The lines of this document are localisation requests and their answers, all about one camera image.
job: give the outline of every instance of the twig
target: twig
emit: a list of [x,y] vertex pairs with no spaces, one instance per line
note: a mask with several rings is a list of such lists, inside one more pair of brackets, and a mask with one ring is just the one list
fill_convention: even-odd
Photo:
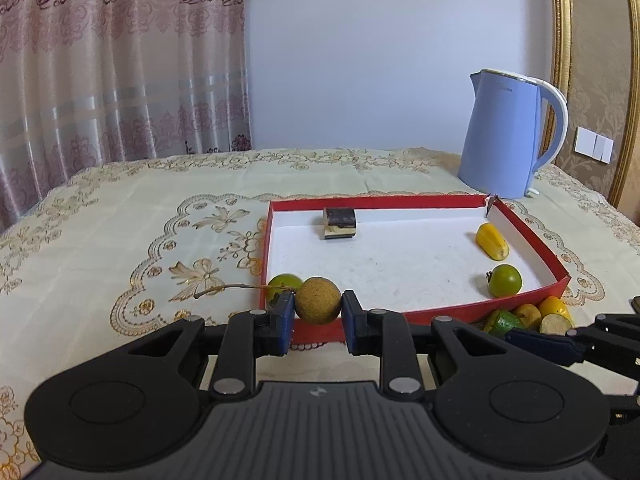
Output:
[[226,288],[279,288],[280,290],[296,290],[293,286],[247,285],[246,283],[229,283],[228,285],[210,286],[209,288],[206,288],[201,292],[196,292],[193,295],[193,299],[197,300],[205,294],[209,294],[210,292],[219,292],[220,290],[225,290]]

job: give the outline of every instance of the electric kettle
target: electric kettle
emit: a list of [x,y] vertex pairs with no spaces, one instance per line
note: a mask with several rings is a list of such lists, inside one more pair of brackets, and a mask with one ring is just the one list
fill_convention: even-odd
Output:
[[[566,98],[546,81],[516,73],[482,69],[470,77],[476,100],[466,131],[459,179],[502,198],[537,194],[530,187],[535,172],[556,158],[566,137]],[[542,99],[556,113],[556,130],[548,150],[539,157]]]

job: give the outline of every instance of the curtain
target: curtain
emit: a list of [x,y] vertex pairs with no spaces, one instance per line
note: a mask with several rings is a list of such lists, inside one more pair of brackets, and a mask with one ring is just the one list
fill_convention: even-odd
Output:
[[0,0],[0,233],[78,171],[251,149],[244,0]]

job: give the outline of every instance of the table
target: table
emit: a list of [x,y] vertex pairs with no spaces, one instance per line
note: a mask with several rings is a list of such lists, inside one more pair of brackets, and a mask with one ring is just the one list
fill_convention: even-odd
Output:
[[[0,478],[18,480],[37,460],[22,410],[45,378],[189,314],[224,323],[257,304],[254,290],[193,294],[258,283],[270,200],[473,192],[455,177],[458,163],[423,148],[214,153],[116,162],[53,190],[0,238]],[[640,228],[555,166],[535,187],[539,196],[510,204],[571,273],[564,299],[575,322],[631,313]],[[258,360],[257,379],[378,376],[377,358],[342,344],[294,350]],[[573,369],[607,393],[636,386],[594,365]]]

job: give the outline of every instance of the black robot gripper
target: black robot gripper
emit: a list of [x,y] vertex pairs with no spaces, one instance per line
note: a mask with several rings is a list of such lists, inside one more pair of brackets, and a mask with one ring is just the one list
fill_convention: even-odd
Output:
[[286,292],[227,325],[179,320],[45,381],[25,406],[43,459],[29,478],[640,478],[639,397],[604,396],[559,366],[589,360],[640,379],[640,316],[500,340],[447,316],[421,326],[363,311],[348,290],[346,345],[380,357],[378,384],[256,385],[255,360],[287,353],[293,305]]

